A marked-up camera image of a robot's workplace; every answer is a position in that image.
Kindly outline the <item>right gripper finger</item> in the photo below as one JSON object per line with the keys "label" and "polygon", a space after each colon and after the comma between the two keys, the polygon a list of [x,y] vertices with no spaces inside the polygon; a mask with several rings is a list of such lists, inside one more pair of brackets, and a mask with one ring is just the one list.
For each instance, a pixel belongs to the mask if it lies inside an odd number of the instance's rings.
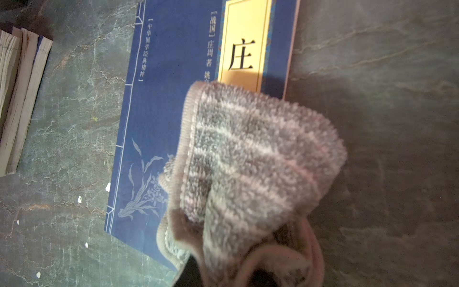
{"label": "right gripper finger", "polygon": [[199,265],[192,255],[178,272],[172,287],[203,287]]}

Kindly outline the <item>grey striped wiping cloth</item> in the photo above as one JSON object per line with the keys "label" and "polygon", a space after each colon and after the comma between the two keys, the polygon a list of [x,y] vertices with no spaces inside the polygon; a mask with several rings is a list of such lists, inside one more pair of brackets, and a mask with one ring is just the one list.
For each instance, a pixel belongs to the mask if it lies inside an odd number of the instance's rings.
{"label": "grey striped wiping cloth", "polygon": [[346,160],[322,114],[197,81],[158,179],[169,197],[159,249],[178,272],[192,255],[204,287],[320,287],[325,262],[308,215]]}

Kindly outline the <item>navy book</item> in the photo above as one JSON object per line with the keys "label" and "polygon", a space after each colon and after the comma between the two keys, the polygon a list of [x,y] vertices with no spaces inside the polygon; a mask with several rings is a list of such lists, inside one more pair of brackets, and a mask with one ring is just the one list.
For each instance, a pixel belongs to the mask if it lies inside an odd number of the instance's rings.
{"label": "navy book", "polygon": [[1,24],[1,176],[16,173],[53,41]]}
{"label": "navy book", "polygon": [[299,1],[142,1],[128,65],[105,231],[172,268],[156,234],[186,94],[218,81],[282,99]]}

